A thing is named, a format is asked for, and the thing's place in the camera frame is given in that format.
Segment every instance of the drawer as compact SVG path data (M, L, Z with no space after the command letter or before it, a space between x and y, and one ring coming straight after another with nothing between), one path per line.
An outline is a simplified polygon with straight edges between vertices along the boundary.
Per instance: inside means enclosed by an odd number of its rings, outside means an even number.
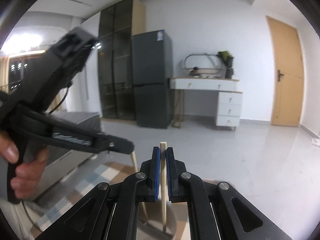
M240 117L236 117L236 116L218 115L216 119L217 126L238 127L239 122L240 122Z
M242 93L219 92L218 104L242 105Z
M219 104L218 115L240 116L242 105Z
M237 81L205 78L175 78L170 81L171 89L235 91Z

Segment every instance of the sticker on refrigerator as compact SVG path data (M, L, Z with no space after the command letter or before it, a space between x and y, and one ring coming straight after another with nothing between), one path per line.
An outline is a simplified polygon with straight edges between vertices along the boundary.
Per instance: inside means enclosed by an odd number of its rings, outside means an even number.
M163 31L158 31L157 41L163 41Z

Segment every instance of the wooden stick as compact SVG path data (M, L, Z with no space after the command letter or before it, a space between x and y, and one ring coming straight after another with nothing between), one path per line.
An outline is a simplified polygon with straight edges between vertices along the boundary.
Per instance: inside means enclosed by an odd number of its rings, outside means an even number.
M138 170L136 152L133 151L133 152L130 154L130 157L131 157L131 160L132 160L134 172L138 172L139 170ZM142 209L143 209L144 216L146 217L146 222L148 222L148 215L147 215L146 204L145 204L144 202L141 202L141 206L142 206Z
M167 231L167 170L165 164L165 151L167 150L167 142L160 142L160 175L161 175L161 213L163 231Z

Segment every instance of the door handle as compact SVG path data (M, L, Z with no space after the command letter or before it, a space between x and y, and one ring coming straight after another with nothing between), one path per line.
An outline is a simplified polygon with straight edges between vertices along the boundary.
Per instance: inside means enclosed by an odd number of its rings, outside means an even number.
M281 77L283 77L284 74L281 74L280 70L278 70L278 82L281 81Z

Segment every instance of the desk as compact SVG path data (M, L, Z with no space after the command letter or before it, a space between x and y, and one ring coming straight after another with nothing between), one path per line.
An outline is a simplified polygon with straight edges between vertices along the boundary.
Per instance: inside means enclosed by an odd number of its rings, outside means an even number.
M242 92L237 91L236 79L177 77L170 79L170 88L178 90L179 97L174 108L172 126L180 128L184 121L184 91L185 90L215 90L219 91L216 125L232 127L239 126L242 109Z

